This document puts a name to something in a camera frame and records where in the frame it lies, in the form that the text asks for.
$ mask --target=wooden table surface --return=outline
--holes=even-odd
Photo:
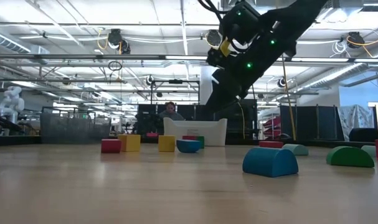
[[[328,149],[297,157],[298,175],[243,174],[251,146],[198,154],[100,154],[99,145],[0,147],[0,224],[373,223],[375,169],[326,164]]]

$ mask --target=white robot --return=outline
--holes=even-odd
[[[4,99],[0,104],[0,116],[9,116],[9,121],[17,123],[18,112],[24,110],[24,100],[20,98],[21,87],[10,86],[4,92]]]

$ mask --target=green block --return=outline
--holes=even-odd
[[[374,167],[374,161],[366,151],[347,146],[332,149],[326,162],[332,166]]]
[[[307,156],[309,155],[309,150],[303,145],[297,144],[285,144],[282,149],[288,149],[293,152],[296,156]]]
[[[365,150],[372,158],[376,158],[375,146],[363,146],[362,149]]]
[[[201,142],[201,148],[200,149],[205,148],[206,139],[203,136],[197,136],[197,141]]]

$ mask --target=person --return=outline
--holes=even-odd
[[[166,103],[166,110],[159,114],[159,117],[171,118],[174,121],[184,121],[184,118],[179,113],[175,112],[175,104],[173,102]]]

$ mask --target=blue arch block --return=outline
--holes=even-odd
[[[279,177],[298,173],[298,163],[293,152],[288,149],[256,147],[245,155],[243,171],[265,177]]]
[[[194,140],[177,140],[176,146],[180,152],[195,153],[201,148],[202,143]]]

